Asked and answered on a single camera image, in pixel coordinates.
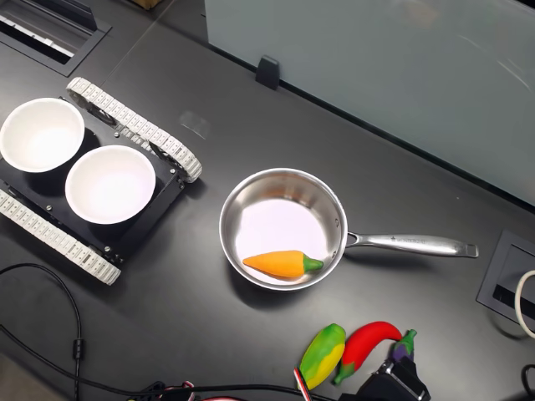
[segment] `red chili pepper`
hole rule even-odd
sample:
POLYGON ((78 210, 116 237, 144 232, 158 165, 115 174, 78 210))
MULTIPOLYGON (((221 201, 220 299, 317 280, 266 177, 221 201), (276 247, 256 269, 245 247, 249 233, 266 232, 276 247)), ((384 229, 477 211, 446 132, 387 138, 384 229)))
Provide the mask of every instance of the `red chili pepper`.
POLYGON ((386 339, 399 341, 402 337, 400 331, 387 322, 373 322, 359 328, 345 344, 342 366, 334 378, 334 383, 340 384, 342 380, 355 373, 381 341, 386 339))

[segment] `stainless steel pan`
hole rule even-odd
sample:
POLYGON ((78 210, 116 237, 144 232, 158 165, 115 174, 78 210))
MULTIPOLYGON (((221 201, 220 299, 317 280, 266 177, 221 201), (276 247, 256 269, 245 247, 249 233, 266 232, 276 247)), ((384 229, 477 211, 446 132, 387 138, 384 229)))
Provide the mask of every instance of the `stainless steel pan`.
POLYGON ((344 208, 321 180, 299 170, 272 169, 251 175, 228 196, 219 220, 229 262, 250 282, 272 290, 298 290, 323 280, 345 248, 377 246, 432 256, 477 257, 477 246, 438 236, 361 235, 348 231, 344 208), (348 236, 354 241, 347 244, 348 236), (271 277, 242 260, 271 251, 302 251, 324 262, 297 279, 271 277))

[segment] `dark countertop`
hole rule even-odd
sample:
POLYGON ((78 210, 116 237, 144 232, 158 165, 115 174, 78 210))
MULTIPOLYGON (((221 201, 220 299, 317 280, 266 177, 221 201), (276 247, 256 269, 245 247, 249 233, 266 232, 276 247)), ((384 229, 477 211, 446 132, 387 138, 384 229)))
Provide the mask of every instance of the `dark countertop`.
MULTIPOLYGON (((293 386, 293 365, 320 328, 336 322, 351 332, 385 320, 418 330, 416 361, 433 399, 497 401, 522 392, 520 369, 533 363, 535 342, 501 335, 476 295, 502 230, 535 242, 534 215, 295 94, 257 84, 246 69, 177 32, 180 3, 153 25, 154 14, 119 0, 105 4, 95 11, 112 10, 106 20, 114 28, 72 76, 102 85, 174 134, 204 171, 112 287, 0 217, 1 265, 43 263, 74 292, 88 342, 84 377, 133 390, 157 379, 293 386), (210 124, 205 139, 180 126, 186 111, 210 124), (476 243, 481 256, 353 249, 317 286, 289 294, 261 291, 227 263, 218 218, 240 180, 271 167, 306 170, 326 182, 344 204, 351 230, 449 236, 476 243)), ((0 46, 0 60, 0 119, 23 101, 65 94, 69 79, 10 48, 0 46)), ((10 306, 2 308, 1 322, 72 369, 74 318, 52 287, 29 270, 2 277, 0 302, 10 306)), ((340 390, 354 393, 380 365, 387 346, 381 344, 340 389, 324 383, 317 392, 335 398, 340 390)), ((68 379, 6 338, 0 338, 0 349, 71 396, 68 379)), ((270 393, 249 395, 273 399, 270 393)), ((124 399, 87 386, 82 396, 124 399)))

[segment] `pan handle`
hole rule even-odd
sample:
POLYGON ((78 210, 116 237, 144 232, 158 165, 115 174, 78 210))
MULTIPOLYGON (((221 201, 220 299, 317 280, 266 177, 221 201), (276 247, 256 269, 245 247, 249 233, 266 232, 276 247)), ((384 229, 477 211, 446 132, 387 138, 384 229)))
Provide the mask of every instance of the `pan handle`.
POLYGON ((432 256, 478 257, 479 255, 476 245, 439 236, 417 236, 412 234, 364 236, 353 232, 348 232, 348 236, 353 237, 355 242, 348 244, 347 248, 353 246, 376 246, 378 248, 396 249, 398 251, 432 256))

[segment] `bowl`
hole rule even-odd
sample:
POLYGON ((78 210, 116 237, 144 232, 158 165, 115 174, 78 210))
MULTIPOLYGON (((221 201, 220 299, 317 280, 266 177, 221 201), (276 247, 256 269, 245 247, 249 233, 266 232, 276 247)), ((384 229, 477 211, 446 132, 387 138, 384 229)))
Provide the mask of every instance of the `bowl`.
POLYGON ((84 119, 61 99, 35 99, 18 106, 0 129, 0 154, 28 173, 53 170, 70 160, 84 140, 84 119))
POLYGON ((116 224, 137 215, 154 194, 150 161, 128 146, 103 146, 83 155, 65 182, 74 213, 96 224, 116 224))

